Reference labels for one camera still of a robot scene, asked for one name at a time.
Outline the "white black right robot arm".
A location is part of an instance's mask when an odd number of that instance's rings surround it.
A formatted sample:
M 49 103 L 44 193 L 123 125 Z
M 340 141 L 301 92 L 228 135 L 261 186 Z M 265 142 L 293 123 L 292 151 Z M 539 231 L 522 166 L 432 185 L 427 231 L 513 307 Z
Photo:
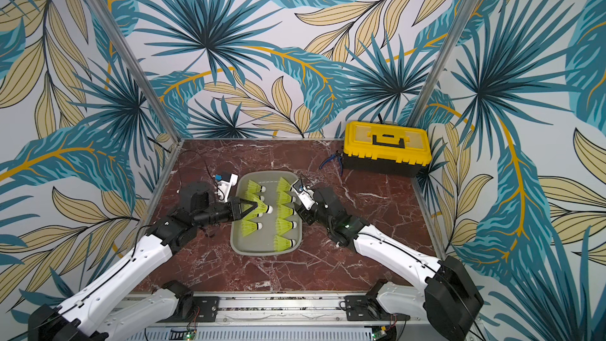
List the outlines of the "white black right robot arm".
M 335 244 L 380 263 L 417 290 L 411 296 L 392 282 L 379 284 L 373 301 L 383 312 L 426 320 L 447 340 L 464 340 L 476 328 L 484 299 L 460 260 L 440 260 L 385 235 L 366 219 L 348 214 L 329 187 L 312 189 L 296 182 L 291 192 L 295 211 L 307 224 L 322 225 Z

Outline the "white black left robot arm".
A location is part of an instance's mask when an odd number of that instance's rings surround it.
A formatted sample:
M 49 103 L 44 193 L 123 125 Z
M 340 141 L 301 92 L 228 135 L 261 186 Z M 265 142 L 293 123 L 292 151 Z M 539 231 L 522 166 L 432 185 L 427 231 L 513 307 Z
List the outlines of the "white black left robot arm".
M 39 307 L 28 319 L 29 340 L 119 340 L 175 314 L 186 316 L 190 290 L 172 283 L 137 305 L 114 309 L 145 277 L 172 259 L 207 226 L 244 219 L 257 209 L 254 200 L 216 201 L 208 184 L 183 188 L 179 203 L 150 225 L 115 265 L 55 308 Z

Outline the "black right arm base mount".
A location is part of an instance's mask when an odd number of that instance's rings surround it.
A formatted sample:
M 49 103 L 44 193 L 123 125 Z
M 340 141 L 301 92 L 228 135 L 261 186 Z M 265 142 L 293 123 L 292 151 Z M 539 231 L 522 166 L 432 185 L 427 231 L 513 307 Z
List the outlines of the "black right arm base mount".
M 346 295 L 344 307 L 348 321 L 380 321 L 380 320 L 410 320 L 407 314 L 387 312 L 378 301 L 380 289 L 388 284 L 386 279 L 379 279 L 377 283 L 364 295 Z

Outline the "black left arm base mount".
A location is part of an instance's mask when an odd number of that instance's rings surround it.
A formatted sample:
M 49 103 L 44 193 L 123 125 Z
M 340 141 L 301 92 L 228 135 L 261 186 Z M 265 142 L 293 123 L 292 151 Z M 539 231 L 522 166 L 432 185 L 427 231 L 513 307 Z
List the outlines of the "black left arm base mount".
M 170 317 L 159 323 L 196 322 L 214 323 L 219 309 L 219 296 L 194 295 L 186 285 L 172 280 L 161 287 L 169 290 L 178 300 L 177 308 Z

